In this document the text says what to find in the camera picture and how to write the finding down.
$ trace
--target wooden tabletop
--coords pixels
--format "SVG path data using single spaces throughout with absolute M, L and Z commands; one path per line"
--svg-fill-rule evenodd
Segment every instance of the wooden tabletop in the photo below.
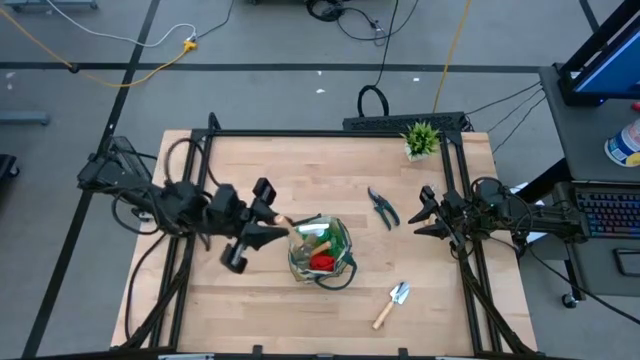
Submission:
M 189 131 L 165 132 L 154 183 L 164 181 L 167 148 L 188 136 Z M 471 180 L 495 177 L 487 134 L 465 133 L 463 139 Z M 180 146 L 172 157 L 174 179 L 182 175 L 186 150 L 186 144 Z M 462 189 L 453 147 L 451 158 L 456 187 Z M 419 226 L 406 224 L 422 208 L 418 194 L 423 185 L 431 185 L 438 198 L 446 191 L 440 154 L 410 163 L 399 138 L 217 137 L 210 165 L 220 182 L 233 184 L 248 202 L 255 181 L 264 176 L 278 193 L 275 211 L 293 219 L 317 213 L 339 217 L 351 234 L 359 269 L 347 289 L 330 292 L 294 280 L 286 240 L 274 241 L 259 252 L 248 250 L 249 263 L 242 275 L 219 262 L 228 240 L 213 238 L 210 252 L 198 242 L 179 351 L 248 353 L 253 345 L 263 345 L 264 352 L 272 354 L 394 355 L 400 347 L 411 355 L 473 354 L 462 280 L 447 241 L 414 235 Z M 399 227 L 387 230 L 373 210 L 368 186 L 394 206 Z M 206 190 L 213 193 L 215 186 L 208 183 Z M 506 232 L 494 236 L 511 241 Z M 132 268 L 156 239 L 157 235 L 138 237 Z M 161 244 L 141 266 L 133 291 L 131 329 L 157 300 L 167 245 L 168 241 Z M 497 308 L 523 342 L 535 349 L 513 251 L 491 241 L 485 241 L 484 248 Z M 328 283 L 340 284 L 346 275 Z M 389 291 L 400 281 L 410 283 L 409 297 L 393 309 L 380 330 L 373 330 L 372 322 L 389 301 Z M 124 300 L 114 345 L 125 340 Z M 489 349 L 484 312 L 477 302 L 476 307 L 483 343 Z M 168 339 L 173 309 L 172 304 L 166 312 L 162 343 Z

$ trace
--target pruning shears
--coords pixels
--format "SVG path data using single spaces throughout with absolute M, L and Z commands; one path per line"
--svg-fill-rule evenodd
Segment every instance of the pruning shears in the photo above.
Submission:
M 398 217 L 398 214 L 396 213 L 396 211 L 393 209 L 393 206 L 391 206 L 391 204 L 385 198 L 380 196 L 380 194 L 378 194 L 377 192 L 373 191 L 370 187 L 367 188 L 367 192 L 369 193 L 369 197 L 371 198 L 371 200 L 373 200 L 373 203 L 375 205 L 373 209 L 378 214 L 380 214 L 380 217 L 382 217 L 382 220 L 387 225 L 387 228 L 391 230 L 391 223 L 389 222 L 389 219 L 387 219 L 387 216 L 384 213 L 385 210 L 387 210 L 389 214 L 391 214 L 396 226 L 399 226 L 400 218 Z

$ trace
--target caster wheel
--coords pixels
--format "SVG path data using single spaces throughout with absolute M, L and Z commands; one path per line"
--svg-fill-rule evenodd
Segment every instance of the caster wheel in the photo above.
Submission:
M 13 167 L 11 168 L 11 170 L 9 170 L 9 177 L 10 178 L 15 178 L 18 175 L 20 175 L 20 168 L 13 165 Z
M 567 309 L 575 309 L 578 306 L 578 300 L 574 299 L 572 294 L 562 295 L 562 305 Z

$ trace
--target small succulent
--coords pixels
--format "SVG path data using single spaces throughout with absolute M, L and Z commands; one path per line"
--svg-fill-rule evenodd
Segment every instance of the small succulent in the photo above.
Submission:
M 439 131 L 431 128 L 431 124 L 415 123 L 408 126 L 407 134 L 400 134 L 407 141 L 410 155 L 430 155 L 438 150 L 440 141 L 438 140 Z

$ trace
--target computer keyboard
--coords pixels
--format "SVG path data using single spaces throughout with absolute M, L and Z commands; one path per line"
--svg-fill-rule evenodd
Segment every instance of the computer keyboard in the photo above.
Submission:
M 591 237 L 640 239 L 640 189 L 576 189 Z

